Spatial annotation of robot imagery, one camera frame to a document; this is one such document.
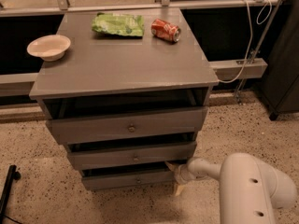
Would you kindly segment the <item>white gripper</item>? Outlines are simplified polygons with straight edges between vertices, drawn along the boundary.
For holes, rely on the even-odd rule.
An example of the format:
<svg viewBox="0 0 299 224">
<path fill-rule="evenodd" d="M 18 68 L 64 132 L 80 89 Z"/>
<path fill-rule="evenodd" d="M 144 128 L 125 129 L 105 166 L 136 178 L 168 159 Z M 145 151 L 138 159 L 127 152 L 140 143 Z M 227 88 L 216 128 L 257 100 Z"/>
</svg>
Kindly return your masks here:
<svg viewBox="0 0 299 224">
<path fill-rule="evenodd" d="M 186 164 L 176 165 L 172 162 L 166 162 L 166 166 L 170 171 L 174 172 L 174 177 L 178 182 L 174 184 L 174 195 L 179 196 L 185 188 L 185 184 L 196 179 L 196 176 L 193 175 L 189 170 Z"/>
</svg>

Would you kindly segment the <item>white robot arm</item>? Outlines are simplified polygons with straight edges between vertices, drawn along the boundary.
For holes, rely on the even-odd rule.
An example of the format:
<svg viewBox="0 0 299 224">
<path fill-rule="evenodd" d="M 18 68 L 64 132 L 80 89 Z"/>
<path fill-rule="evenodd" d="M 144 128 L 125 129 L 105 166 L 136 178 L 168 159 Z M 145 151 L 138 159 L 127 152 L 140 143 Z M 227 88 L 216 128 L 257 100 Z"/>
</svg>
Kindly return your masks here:
<svg viewBox="0 0 299 224">
<path fill-rule="evenodd" d="M 276 224 L 274 211 L 292 207 L 297 198 L 287 174 L 246 153 L 231 154 L 221 164 L 192 157 L 167 167 L 175 178 L 175 195 L 190 181 L 219 182 L 221 224 Z"/>
</svg>

